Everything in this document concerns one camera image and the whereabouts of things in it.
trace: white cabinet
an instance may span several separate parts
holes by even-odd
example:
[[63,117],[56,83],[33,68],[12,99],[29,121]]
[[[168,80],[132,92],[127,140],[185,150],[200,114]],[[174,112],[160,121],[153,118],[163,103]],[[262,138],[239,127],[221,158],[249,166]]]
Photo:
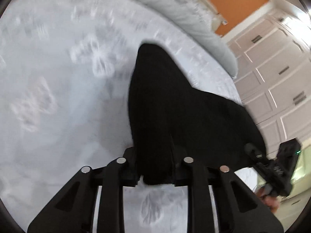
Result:
[[266,15],[235,38],[235,86],[271,157],[281,142],[311,135],[311,53]]
[[264,37],[274,27],[273,23],[265,18],[256,23],[250,30],[244,32],[236,39],[236,43],[243,50],[250,48],[254,39],[258,36]]

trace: mattress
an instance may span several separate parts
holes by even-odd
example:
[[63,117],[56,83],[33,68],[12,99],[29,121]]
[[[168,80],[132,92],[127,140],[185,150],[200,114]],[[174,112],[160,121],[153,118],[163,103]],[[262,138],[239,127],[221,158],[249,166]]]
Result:
[[[0,197],[27,230],[84,165],[133,145],[127,95],[141,43],[162,45],[193,87],[238,103],[226,71],[133,0],[15,0],[0,19]],[[255,175],[242,169],[252,186]],[[186,232],[187,189],[124,189],[126,232]]]

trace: white comforter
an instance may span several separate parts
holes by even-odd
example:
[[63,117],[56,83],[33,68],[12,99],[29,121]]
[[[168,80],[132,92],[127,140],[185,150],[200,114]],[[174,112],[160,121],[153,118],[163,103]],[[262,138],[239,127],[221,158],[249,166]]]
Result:
[[[105,166],[132,145],[127,93],[145,41],[165,46],[194,87],[240,102],[214,58],[132,0],[15,0],[5,11],[0,197],[24,230],[82,166]],[[126,188],[124,210],[127,233],[186,232],[184,188]]]
[[221,38],[210,30],[205,15],[193,11],[193,7],[181,0],[136,0],[158,11],[174,24],[183,29],[210,53],[219,64],[235,78],[238,74],[238,62],[233,52]]

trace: cabinet door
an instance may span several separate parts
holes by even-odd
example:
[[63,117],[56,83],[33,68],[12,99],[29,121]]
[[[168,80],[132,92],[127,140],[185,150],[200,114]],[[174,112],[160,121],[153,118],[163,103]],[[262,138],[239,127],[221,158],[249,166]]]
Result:
[[283,30],[277,28],[238,57],[239,72],[234,83],[242,100],[263,89],[262,85],[265,84],[265,80],[257,67],[281,52],[290,42],[291,38]]
[[275,26],[271,21],[264,18],[259,21],[259,23],[254,26],[253,28],[249,29],[246,33],[241,35],[237,40],[236,43],[242,50],[247,50],[251,46],[254,45],[252,40],[256,40],[255,38],[261,38],[267,35]]
[[233,52],[236,58],[240,57],[242,49],[239,47],[239,45],[236,42],[229,44],[229,48],[231,49],[231,51]]
[[272,102],[270,94],[265,91],[257,92],[242,100],[256,124],[272,116],[275,109]]
[[303,136],[311,125],[311,97],[282,114],[280,119],[287,140]]
[[246,51],[245,54],[252,64],[257,67],[282,50],[290,41],[291,38],[288,37],[284,30],[276,29],[271,35]]
[[276,152],[280,143],[284,142],[282,137],[282,126],[279,125],[276,118],[271,118],[257,125],[263,139],[265,140],[267,154]]
[[276,108],[281,111],[311,95],[311,61],[305,60],[292,74],[269,88]]
[[281,80],[301,64],[304,55],[301,46],[291,41],[273,57],[257,66],[257,71],[265,83]]

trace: drawer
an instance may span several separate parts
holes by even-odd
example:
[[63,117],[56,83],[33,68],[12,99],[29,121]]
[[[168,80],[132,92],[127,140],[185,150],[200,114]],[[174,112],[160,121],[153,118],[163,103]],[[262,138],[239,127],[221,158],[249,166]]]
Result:
[[280,118],[287,139],[299,137],[300,134],[304,133],[304,129],[311,124],[311,97]]
[[305,52],[299,44],[291,41],[284,49],[257,67],[265,83],[281,80],[302,62]]
[[241,97],[244,100],[250,92],[260,90],[260,81],[257,79],[255,73],[251,71],[242,78],[238,78],[235,82],[235,87]]
[[269,94],[266,92],[259,91],[242,100],[243,105],[251,114],[255,123],[262,122],[272,116],[274,108],[269,97]]
[[268,19],[262,19],[259,24],[257,24],[255,27],[250,29],[242,36],[240,36],[236,40],[236,43],[240,46],[242,50],[247,50],[254,45],[252,40],[254,40],[257,36],[266,36],[274,28],[275,26],[271,21],[269,21]]
[[311,61],[305,60],[291,75],[278,84],[269,88],[269,91],[279,111],[297,105],[303,98],[311,95]]
[[282,50],[290,41],[291,38],[281,29],[277,29],[271,35],[267,36],[260,43],[253,46],[245,54],[255,67],[260,66],[276,53]]
[[277,119],[270,118],[269,120],[258,124],[257,127],[265,140],[267,154],[271,155],[272,153],[277,153],[280,143],[284,142],[282,140]]

